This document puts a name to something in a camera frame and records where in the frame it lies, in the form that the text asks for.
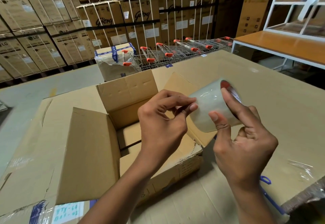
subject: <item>person's right hand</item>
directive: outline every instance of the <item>person's right hand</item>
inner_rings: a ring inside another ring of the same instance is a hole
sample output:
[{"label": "person's right hand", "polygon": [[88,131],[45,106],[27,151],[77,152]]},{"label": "person's right hand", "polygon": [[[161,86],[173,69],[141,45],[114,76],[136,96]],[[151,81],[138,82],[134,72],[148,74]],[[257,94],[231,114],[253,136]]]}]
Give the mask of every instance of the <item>person's right hand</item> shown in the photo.
[{"label": "person's right hand", "polygon": [[244,127],[232,141],[227,119],[210,111],[209,116],[218,130],[213,151],[230,187],[249,191],[259,186],[261,173],[278,146],[278,140],[262,125],[254,106],[242,105],[225,88],[221,92],[225,103]]}]

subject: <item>hand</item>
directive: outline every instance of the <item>hand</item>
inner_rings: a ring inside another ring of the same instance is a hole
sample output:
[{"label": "hand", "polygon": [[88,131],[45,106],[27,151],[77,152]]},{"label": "hand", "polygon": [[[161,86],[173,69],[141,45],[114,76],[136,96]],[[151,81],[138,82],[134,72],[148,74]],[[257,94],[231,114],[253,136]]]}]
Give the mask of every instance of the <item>hand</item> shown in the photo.
[{"label": "hand", "polygon": [[[187,132],[186,117],[198,108],[196,98],[162,90],[138,109],[141,127],[141,151],[146,168],[154,174],[179,147]],[[170,110],[174,118],[165,112]]]},{"label": "hand", "polygon": [[218,130],[213,147],[218,167],[230,187],[256,189],[263,169],[278,146],[278,140],[262,125],[254,106],[242,105],[225,88],[221,92],[225,103],[244,127],[232,141],[227,119],[216,111],[209,112]]}]

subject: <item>pallet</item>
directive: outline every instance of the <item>pallet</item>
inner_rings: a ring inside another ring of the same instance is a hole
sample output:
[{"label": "pallet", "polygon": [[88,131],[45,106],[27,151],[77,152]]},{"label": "pallet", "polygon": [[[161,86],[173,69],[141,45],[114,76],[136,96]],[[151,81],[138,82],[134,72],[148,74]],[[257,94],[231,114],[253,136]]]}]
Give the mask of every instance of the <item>pallet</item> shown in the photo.
[{"label": "pallet", "polygon": [[52,76],[55,74],[68,72],[68,71],[79,69],[82,67],[87,67],[87,66],[94,65],[94,64],[96,64],[96,61],[94,59],[92,59],[89,61],[79,62],[79,63],[75,63],[73,65],[68,65],[68,66],[64,66],[64,67],[60,67],[60,68],[56,68],[56,69],[47,70],[45,72],[20,77],[17,79],[13,79],[13,80],[9,80],[9,81],[0,83],[0,89],[14,86],[14,85],[19,85],[21,83],[26,83],[26,82],[33,81],[33,80],[40,79],[40,78],[49,77],[49,76]]}]

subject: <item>orange tabletop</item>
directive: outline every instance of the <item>orange tabletop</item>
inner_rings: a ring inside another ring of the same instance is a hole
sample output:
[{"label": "orange tabletop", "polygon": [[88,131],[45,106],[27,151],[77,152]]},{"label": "orange tabletop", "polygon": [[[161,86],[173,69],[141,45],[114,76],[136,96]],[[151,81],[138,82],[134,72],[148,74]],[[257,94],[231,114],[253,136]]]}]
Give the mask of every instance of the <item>orange tabletop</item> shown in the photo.
[{"label": "orange tabletop", "polygon": [[236,37],[234,41],[325,65],[324,42],[266,31]]}]

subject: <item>fingernail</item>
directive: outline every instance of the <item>fingernail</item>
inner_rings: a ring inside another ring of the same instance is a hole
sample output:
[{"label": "fingernail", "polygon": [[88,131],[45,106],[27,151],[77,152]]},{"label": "fingernail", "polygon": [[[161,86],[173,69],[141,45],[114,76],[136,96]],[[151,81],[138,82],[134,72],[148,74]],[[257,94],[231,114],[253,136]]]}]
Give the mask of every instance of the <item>fingernail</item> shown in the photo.
[{"label": "fingernail", "polygon": [[209,113],[209,115],[210,115],[210,118],[212,121],[217,121],[218,115],[216,112],[211,112],[211,113]]},{"label": "fingernail", "polygon": [[189,107],[189,110],[190,111],[194,111],[198,108],[199,106],[196,104],[196,103],[193,103],[190,107]]}]

